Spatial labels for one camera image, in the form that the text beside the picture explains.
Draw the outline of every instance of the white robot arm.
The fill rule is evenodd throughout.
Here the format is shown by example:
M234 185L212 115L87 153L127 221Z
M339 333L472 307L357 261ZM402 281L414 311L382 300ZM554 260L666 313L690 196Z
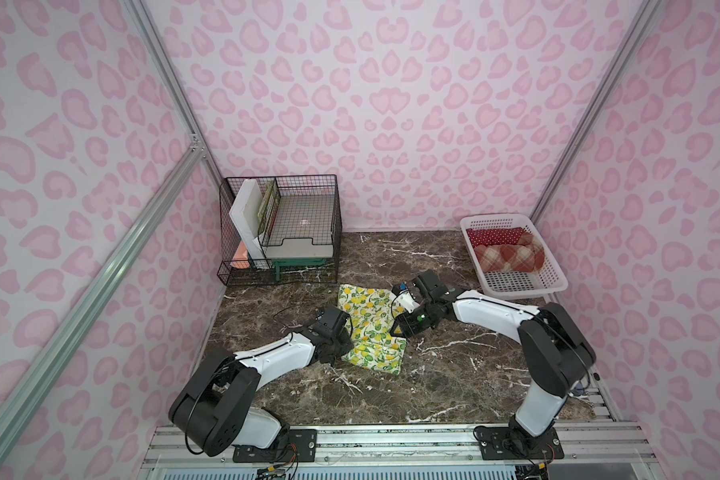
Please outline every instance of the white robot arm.
M555 445L552 428L568 393L595 362L592 346L565 308L549 303L541 308L499 300L476 290L447 288L428 270L414 280L424 302L419 304L405 286L395 287L405 312L390 331L410 337L435 328L443 318L473 323L504 335L523 347L531 377L528 393L509 427L475 429L483 458L541 458L540 447ZM556 456L561 458L562 451Z
M394 319L390 330L394 336L409 337L450 319L483 326L522 345L532 379L522 406L509 427L477 427L475 437L486 460L542 458L540 448L556 439L552 425L568 392L595 361L594 351L565 309L553 303L539 308L475 290L449 289L430 270L413 282L424 301L416 302L404 284L393 289L395 302L405 308ZM208 352L169 410L170 420L201 450L193 451L188 442L187 448L216 456L233 444L251 458L257 454L257 461L274 462L278 452L293 442L289 433L304 435L306 430L289 432L288 425L269 412L251 408L253 396L291 370L345 355L352 349L345 328L348 318L346 312L326 306L313 324L269 345L231 354ZM269 457L262 458L262 451ZM557 449L555 454L562 458L563 452Z
M334 362L352 349L344 328L349 315L327 305L316 321L254 350L208 352L168 411L169 419L201 450L217 456L234 443L269 449L273 461L292 442L288 425L261 408L251 408L256 391L291 370Z

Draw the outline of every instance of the orange object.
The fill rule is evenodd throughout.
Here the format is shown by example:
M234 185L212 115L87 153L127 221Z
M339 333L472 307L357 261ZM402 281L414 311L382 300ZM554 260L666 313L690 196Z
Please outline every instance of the orange object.
M237 246L235 255L232 257L232 266L240 269L250 267L248 262L248 248L246 248L246 244L242 240L240 240L240 245Z

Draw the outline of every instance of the lemon print cloth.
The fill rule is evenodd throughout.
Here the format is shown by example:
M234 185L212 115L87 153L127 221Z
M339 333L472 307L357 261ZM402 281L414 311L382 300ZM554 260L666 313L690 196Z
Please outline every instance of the lemon print cloth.
M338 308L349 314L354 327L354 348L344 355L344 360L365 369L400 373L407 342L389 335L393 315L403 312L403 307L393 306L393 299L390 290L341 285Z

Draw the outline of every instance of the white plastic basket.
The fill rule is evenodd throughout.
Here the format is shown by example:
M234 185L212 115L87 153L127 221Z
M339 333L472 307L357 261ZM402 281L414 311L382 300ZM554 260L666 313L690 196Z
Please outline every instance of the white plastic basket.
M492 228L521 227L533 234L544 245L544 266L541 270L526 274L523 272L488 272L484 274L480 268L477 255L469 241L467 229L487 230ZM568 279L552 256L549 247L541 238L530 218L522 214L491 214L466 216L461 219L461 233L467 242L467 250L472 257L474 269L478 272L483 293L504 300L517 298L534 298L547 293L560 292L568 288Z

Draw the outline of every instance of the red polka dot cloth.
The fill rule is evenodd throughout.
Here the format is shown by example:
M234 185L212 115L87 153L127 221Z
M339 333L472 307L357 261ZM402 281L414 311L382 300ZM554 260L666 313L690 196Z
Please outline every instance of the red polka dot cloth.
M478 245L517 245L520 235L524 234L522 228L490 228L486 230L467 229L469 243L472 248Z
M467 236L484 273L530 273L544 266L544 247L522 228L468 229Z

